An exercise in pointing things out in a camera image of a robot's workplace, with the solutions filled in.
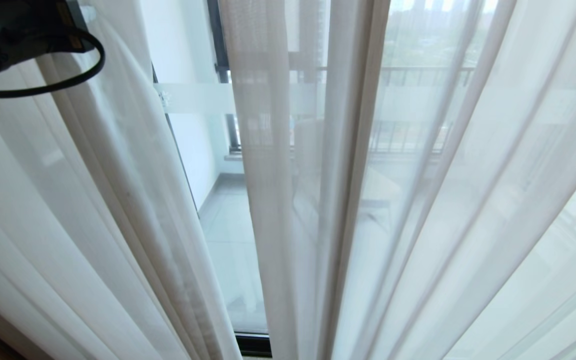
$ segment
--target tiled floor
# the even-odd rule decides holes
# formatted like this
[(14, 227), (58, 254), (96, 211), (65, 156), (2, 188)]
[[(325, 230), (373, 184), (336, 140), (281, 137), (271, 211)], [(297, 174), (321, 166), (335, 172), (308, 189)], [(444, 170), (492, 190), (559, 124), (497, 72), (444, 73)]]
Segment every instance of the tiled floor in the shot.
[(199, 210), (226, 308), (236, 331), (266, 333), (266, 313), (243, 175), (222, 173)]

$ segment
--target black object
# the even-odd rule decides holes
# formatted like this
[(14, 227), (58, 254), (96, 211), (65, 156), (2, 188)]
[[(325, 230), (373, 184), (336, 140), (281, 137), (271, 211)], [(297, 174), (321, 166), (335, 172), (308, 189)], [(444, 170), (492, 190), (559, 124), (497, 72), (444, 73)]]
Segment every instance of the black object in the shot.
[(253, 356), (256, 358), (272, 358), (273, 352), (270, 349), (270, 338), (268, 335), (258, 335), (256, 333), (235, 333), (237, 345), (242, 356)]
[(87, 30), (76, 0), (0, 0), (0, 71), (48, 53), (86, 53), (96, 48), (100, 55), (98, 63), (85, 73), (39, 88), (0, 91), (0, 98), (57, 91), (98, 74), (105, 51)]

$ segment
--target window frame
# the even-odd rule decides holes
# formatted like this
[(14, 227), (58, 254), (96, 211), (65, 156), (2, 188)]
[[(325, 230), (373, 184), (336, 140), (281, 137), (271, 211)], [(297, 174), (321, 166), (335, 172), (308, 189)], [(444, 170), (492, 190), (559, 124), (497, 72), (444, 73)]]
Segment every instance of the window frame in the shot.
[[(214, 45), (215, 64), (214, 70), (219, 77), (221, 84), (230, 83), (228, 78), (228, 71), (231, 70), (230, 63), (228, 62), (228, 52), (226, 51), (226, 40), (224, 39), (224, 28), (222, 27), (222, 18), (219, 12), (218, 0), (206, 0), (208, 4), (208, 16), (210, 18), (210, 30), (212, 32), (212, 43)], [(231, 154), (238, 154), (242, 152), (242, 144), (240, 144), (239, 137), (237, 136), (237, 127), (235, 125), (235, 115), (226, 114), (226, 125), (228, 126), (228, 139), (230, 141), (229, 150)]]
[(270, 337), (268, 335), (235, 332), (235, 339), (237, 340), (237, 345), (239, 346), (239, 351), (242, 356), (251, 356), (254, 358), (273, 357), (270, 349)]

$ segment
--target sheer curtain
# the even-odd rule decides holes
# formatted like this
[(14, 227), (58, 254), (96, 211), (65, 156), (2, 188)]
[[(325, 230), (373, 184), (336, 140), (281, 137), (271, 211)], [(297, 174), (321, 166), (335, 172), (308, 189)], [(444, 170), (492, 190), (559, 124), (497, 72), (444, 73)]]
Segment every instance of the sheer curtain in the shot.
[(221, 3), (277, 359), (576, 359), (576, 1)]
[[(96, 12), (105, 69), (0, 100), (0, 316), (54, 359), (238, 359), (140, 5), (80, 3)], [(0, 89), (57, 82), (97, 56), (28, 61)]]

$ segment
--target curtain fold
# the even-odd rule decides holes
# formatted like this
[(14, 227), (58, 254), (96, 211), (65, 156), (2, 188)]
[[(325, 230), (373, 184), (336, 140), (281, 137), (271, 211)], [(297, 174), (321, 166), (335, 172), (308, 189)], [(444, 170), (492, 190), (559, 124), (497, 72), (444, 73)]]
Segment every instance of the curtain fold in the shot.
[[(0, 314), (55, 359), (238, 359), (140, 6), (80, 5), (96, 13), (103, 71), (0, 100)], [(97, 56), (19, 64), (0, 89), (55, 83)]]
[(576, 359), (576, 2), (221, 16), (276, 358)]

